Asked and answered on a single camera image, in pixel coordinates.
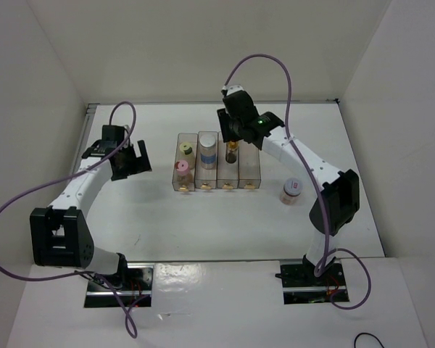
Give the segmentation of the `black gold pepper grinder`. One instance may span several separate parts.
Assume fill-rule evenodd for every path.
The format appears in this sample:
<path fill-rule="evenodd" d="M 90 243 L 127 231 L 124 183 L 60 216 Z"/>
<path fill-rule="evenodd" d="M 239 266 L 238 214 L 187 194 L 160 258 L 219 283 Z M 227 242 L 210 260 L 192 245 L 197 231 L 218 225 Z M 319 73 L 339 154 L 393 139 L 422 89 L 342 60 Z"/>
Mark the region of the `black gold pepper grinder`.
<path fill-rule="evenodd" d="M 233 164 L 237 161 L 239 152 L 238 141 L 229 141 L 226 143 L 225 160 L 228 164 Z"/>

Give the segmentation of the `white blue cylindrical shaker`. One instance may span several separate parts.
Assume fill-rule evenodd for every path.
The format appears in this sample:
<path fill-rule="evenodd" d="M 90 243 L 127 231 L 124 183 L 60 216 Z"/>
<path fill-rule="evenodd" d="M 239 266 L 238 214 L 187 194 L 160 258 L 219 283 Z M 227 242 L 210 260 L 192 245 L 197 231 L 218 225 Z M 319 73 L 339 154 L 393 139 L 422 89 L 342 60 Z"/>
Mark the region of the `white blue cylindrical shaker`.
<path fill-rule="evenodd" d="M 199 135 L 199 159 L 204 169 L 214 169 L 217 162 L 218 141 L 214 133 Z"/>

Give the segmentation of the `pink cap spice bottle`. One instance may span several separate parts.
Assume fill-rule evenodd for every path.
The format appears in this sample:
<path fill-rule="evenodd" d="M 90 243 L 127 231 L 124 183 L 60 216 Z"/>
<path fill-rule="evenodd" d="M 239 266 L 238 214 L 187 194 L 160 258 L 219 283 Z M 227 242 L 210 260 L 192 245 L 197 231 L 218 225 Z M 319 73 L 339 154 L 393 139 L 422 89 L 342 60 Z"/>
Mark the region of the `pink cap spice bottle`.
<path fill-rule="evenodd" d="M 178 160 L 175 163 L 177 182 L 182 186 L 188 186 L 193 181 L 193 176 L 188 163 L 185 160 Z"/>

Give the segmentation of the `yellow cap spice bottle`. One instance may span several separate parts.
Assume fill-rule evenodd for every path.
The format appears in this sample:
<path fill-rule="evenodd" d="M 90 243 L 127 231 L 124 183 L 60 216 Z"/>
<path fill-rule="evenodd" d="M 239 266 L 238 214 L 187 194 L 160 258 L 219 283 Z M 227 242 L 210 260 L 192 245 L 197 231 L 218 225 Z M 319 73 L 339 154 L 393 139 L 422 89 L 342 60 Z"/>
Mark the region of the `yellow cap spice bottle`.
<path fill-rule="evenodd" d="M 195 168 L 196 156 L 191 142 L 184 141 L 179 144 L 179 157 L 180 160 L 185 160 L 188 163 L 190 170 Z"/>

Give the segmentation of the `red label spice jar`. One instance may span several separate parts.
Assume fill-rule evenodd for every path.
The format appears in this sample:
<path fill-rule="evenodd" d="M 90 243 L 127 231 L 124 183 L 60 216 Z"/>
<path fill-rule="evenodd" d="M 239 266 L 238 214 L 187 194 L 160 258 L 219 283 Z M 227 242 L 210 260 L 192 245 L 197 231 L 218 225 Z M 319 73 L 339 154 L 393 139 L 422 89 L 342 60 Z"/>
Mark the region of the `red label spice jar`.
<path fill-rule="evenodd" d="M 283 184 L 280 200 L 283 204 L 293 205 L 303 190 L 303 183 L 298 178 L 288 178 Z"/>

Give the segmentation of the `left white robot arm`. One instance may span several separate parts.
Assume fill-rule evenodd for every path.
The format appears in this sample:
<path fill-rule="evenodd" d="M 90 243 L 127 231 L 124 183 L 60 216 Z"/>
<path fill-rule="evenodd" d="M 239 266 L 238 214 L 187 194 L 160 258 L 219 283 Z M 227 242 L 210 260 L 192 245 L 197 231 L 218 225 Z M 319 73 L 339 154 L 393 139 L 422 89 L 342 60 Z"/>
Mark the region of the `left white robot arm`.
<path fill-rule="evenodd" d="M 94 271 L 111 288 L 126 287 L 133 273 L 125 256 L 96 247 L 86 217 L 106 183 L 151 169 L 144 141 L 132 145 L 127 128 L 104 125 L 101 138 L 82 154 L 78 177 L 48 207 L 30 214 L 35 264 Z"/>

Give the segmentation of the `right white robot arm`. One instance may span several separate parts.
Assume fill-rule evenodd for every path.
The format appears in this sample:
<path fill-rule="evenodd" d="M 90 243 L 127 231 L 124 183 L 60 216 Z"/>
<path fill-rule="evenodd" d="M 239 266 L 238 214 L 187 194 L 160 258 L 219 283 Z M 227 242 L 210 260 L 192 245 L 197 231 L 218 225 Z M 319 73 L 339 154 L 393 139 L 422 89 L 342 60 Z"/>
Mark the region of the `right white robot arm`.
<path fill-rule="evenodd" d="M 322 283 L 334 261 L 335 236 L 360 208 L 358 174 L 329 164 L 290 132 L 290 101 L 282 120 L 272 112 L 259 113 L 240 85 L 224 87 L 221 94 L 224 108 L 217 111 L 217 116 L 225 142 L 244 141 L 274 157 L 293 173 L 307 171 L 316 194 L 309 213 L 316 232 L 304 256 L 303 276 L 312 285 Z"/>

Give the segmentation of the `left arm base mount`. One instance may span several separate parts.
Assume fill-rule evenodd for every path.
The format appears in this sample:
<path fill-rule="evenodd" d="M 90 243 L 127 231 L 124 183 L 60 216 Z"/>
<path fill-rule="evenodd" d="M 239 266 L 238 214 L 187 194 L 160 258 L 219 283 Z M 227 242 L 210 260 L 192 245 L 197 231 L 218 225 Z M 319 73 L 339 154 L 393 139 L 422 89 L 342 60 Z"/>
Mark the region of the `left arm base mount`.
<path fill-rule="evenodd" d="M 150 307 L 154 265 L 129 262 L 123 274 L 102 275 L 115 289 L 119 300 L 126 307 Z M 114 308 L 120 304 L 107 283 L 98 276 L 86 276 L 85 308 Z"/>

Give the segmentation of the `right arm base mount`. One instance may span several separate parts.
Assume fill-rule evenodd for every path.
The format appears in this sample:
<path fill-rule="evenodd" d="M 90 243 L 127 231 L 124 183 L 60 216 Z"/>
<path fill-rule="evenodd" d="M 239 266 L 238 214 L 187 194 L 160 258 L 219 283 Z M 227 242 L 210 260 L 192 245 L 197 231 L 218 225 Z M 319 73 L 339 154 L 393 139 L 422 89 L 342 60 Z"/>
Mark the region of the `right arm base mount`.
<path fill-rule="evenodd" d="M 349 295 L 340 262 L 328 266 L 319 278 L 302 261 L 282 262 L 275 277 L 281 281 L 285 305 L 348 302 Z"/>

